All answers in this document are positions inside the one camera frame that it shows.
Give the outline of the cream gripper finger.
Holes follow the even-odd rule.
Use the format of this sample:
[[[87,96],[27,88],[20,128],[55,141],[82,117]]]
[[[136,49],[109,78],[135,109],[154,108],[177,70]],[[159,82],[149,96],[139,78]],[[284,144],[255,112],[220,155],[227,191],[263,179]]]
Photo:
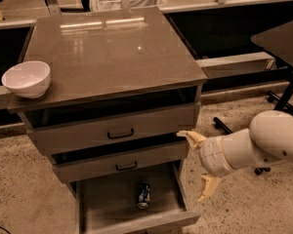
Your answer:
[[[218,176],[210,174],[205,174],[201,177],[205,181],[205,184],[201,192],[201,195],[197,199],[198,202],[202,202],[206,199],[209,199],[216,192],[216,189],[221,181],[221,179]]]
[[[185,137],[188,141],[189,146],[192,149],[199,148],[201,143],[206,139],[205,136],[195,132],[195,131],[178,131],[178,137]]]

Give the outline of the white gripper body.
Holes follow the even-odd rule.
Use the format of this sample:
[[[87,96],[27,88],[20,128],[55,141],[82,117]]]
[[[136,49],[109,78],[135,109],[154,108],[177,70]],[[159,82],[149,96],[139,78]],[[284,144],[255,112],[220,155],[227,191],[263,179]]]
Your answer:
[[[222,137],[208,137],[200,145],[199,155],[203,168],[213,176],[226,176],[234,172],[222,147]]]

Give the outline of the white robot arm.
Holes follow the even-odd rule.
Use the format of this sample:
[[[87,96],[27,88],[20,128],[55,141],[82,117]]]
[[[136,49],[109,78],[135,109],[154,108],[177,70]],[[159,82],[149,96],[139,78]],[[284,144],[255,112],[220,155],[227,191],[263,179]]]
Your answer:
[[[215,193],[222,177],[239,169],[293,163],[293,116],[282,111],[261,112],[247,129],[225,136],[206,137],[196,131],[178,131],[177,136],[187,139],[206,171],[198,202]]]

